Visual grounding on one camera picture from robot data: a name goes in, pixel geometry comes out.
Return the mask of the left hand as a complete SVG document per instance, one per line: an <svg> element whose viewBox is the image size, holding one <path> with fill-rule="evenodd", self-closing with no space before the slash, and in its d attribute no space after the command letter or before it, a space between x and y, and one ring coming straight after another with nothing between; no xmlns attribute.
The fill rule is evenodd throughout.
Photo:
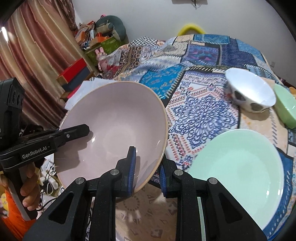
<svg viewBox="0 0 296 241"><path fill-rule="evenodd" d="M40 201L40 187L38 184L38 176L35 173L36 167L34 163L30 163L26 166L27 179L23 183L21 188L21 195L24 197L22 201L23 207L29 211L36 210ZM9 199L9 182L4 174L1 174L1 185L6 190L6 199L9 205L9 215L19 213L19 210L12 199Z"/></svg>

